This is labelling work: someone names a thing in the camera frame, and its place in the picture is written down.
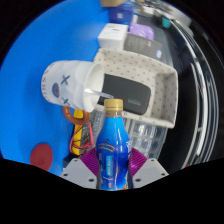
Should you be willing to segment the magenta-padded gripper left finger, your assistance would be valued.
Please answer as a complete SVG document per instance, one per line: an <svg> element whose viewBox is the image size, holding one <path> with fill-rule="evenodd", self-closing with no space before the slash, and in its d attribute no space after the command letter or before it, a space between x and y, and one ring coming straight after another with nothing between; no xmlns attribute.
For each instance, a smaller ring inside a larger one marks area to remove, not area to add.
<svg viewBox="0 0 224 224"><path fill-rule="evenodd" d="M91 149L80 159L72 159L60 177L84 188L97 189L99 186L99 163L96 150Z"/></svg>

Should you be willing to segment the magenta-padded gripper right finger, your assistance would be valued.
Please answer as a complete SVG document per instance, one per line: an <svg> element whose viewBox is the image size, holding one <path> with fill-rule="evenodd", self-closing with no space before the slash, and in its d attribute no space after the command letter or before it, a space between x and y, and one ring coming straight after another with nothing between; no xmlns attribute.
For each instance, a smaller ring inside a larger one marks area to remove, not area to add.
<svg viewBox="0 0 224 224"><path fill-rule="evenodd" d="M128 169L129 189L144 187L167 175L167 171L155 158L147 159L137 149L131 150Z"/></svg>

